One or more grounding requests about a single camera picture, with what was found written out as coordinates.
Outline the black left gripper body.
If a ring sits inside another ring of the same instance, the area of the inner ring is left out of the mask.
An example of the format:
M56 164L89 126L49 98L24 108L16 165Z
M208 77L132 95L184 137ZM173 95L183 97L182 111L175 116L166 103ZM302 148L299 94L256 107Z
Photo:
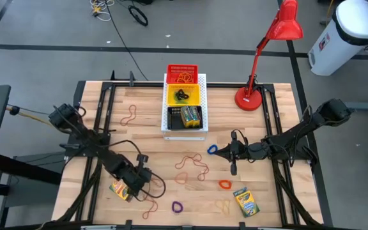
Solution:
M139 162L137 166L130 162L125 162L116 170L117 179L122 179L128 187L129 195L138 195L145 183L151 180L152 171L150 168L144 167L148 161L147 155L137 155L136 160Z

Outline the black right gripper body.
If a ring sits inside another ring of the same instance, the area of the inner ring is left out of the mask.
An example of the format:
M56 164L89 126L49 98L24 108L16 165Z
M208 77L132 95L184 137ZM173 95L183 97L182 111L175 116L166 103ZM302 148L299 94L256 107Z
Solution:
M231 132L230 143L230 172L233 176L237 175L237 160L247 160L254 163L256 160L263 160L267 157L267 152L260 142L249 144L247 138L239 131L244 142L237 138L237 130Z

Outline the yellow Crayola crayon box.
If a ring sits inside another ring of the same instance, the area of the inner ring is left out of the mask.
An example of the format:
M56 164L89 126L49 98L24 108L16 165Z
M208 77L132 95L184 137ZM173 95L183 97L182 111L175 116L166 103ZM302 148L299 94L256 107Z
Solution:
M132 195L128 193L129 188L122 180L114 180L110 186L109 189L115 193L119 198L126 202L130 202L133 198Z

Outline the long red rubber band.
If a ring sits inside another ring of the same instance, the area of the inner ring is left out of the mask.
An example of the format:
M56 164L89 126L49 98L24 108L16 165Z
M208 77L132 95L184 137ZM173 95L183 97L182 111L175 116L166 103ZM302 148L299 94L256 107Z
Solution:
M177 164L174 165L174 167L176 169L182 169L185 166L185 163L186 163L187 160L191 160L192 163L195 166L202 168L200 173L197 175L197 179L199 181L204 181L206 179L206 175L209 173L210 169L208 167L208 164L203 162L203 158L202 158L201 154L199 154L199 153L196 153L194 156L190 156L190 155L184 156L181 159L180 162L178 162Z

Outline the black plastic basket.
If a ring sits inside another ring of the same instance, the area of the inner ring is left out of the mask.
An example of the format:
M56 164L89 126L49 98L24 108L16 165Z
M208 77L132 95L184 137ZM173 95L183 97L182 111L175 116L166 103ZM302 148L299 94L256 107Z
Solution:
M202 114L202 107L201 106L196 106L197 110L199 112L199 115L201 117L201 124L199 128L185 128L183 126L183 123L181 121L181 116L180 116L180 108L181 107L168 107L167 108L167 128L169 130L174 130L174 131L178 131L178 130L199 130L203 128L203 114Z

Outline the yellow plastic basket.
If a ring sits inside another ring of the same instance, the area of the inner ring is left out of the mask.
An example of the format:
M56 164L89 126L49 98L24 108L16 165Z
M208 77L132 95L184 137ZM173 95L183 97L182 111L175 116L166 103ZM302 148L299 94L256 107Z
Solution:
M184 90L189 95L188 103L175 103L173 96L178 90ZM167 105L170 107L181 107L181 106L193 106L199 105L200 99L200 86L198 84L169 84L167 87Z

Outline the red plastic basket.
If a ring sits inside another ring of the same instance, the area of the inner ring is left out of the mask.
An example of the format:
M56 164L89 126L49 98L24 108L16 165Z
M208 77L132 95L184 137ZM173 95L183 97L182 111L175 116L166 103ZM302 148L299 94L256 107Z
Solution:
M173 64L167 67L168 84L197 84L198 66Z

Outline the red desk lamp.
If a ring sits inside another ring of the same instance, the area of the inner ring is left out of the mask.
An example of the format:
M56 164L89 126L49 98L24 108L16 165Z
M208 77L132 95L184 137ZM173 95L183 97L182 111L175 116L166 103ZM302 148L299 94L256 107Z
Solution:
M296 0L283 0L266 34L256 47L254 62L247 85L240 88L234 97L236 105L244 111L254 111L262 104L262 95L256 82L259 57L270 40L299 40L303 30L296 20L298 3Z

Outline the pale orange rubber band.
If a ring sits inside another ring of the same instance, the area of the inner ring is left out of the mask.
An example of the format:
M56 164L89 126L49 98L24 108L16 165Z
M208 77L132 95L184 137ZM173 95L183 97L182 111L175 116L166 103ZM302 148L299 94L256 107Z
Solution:
M223 199L223 200L216 200L215 206L224 214L229 215L230 214L230 200Z

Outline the green Crayola pencil box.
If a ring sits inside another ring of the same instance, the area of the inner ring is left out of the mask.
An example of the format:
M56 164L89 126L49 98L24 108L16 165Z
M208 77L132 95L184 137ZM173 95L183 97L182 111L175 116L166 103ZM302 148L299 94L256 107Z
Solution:
M247 187L233 192L233 195L244 217L251 217L260 212L259 206Z

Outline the white trash bin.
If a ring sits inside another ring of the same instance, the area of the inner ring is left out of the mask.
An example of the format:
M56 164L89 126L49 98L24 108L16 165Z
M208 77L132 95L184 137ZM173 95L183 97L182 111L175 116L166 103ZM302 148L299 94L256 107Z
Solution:
M368 45L368 1L344 0L308 52L312 73L330 76Z

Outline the black aluminium rig frame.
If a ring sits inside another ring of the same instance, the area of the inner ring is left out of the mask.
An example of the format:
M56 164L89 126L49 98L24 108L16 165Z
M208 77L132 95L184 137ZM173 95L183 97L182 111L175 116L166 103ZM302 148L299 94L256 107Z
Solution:
M158 203L158 210L144 220L142 214L151 207L151 203L135 199L129 203L113 193L109 186L112 176L102 171L98 185L87 194L82 209L82 218L91 219L94 224L123 225L131 220L135 225L166 226L213 226L237 227L244 223L248 227L279 227L281 218L272 163L260 160L249 163L241 160L237 163L238 173L233 176L229 162L221 157L209 155L208 148L216 144L225 147L231 140L231 132L237 130L249 140L257 142L268 132L276 132L277 126L287 130L299 121L295 99L290 84L276 84L274 94L277 109L258 108L247 112L241 110L234 101L238 86L230 84L223 88L207 87L208 133L204 141L165 140L161 131L162 123L162 82L136 82L129 86L125 81L116 84L114 104L111 113L111 148L135 161L138 153L149 157L147 166L165 181L165 188L151 187L151 197ZM121 126L120 120L130 115L128 108L136 105L136 118L127 126ZM175 164L186 156L201 154L203 162L210 169L204 181L197 175L202 170L187 160L182 169ZM174 181L178 173L188 173L186 184ZM232 182L232 188L219 187L220 180ZM260 212L244 217L233 192L247 187ZM216 206L216 200L230 200L230 214L224 215ZM183 205L181 213L173 213L171 205L179 201Z

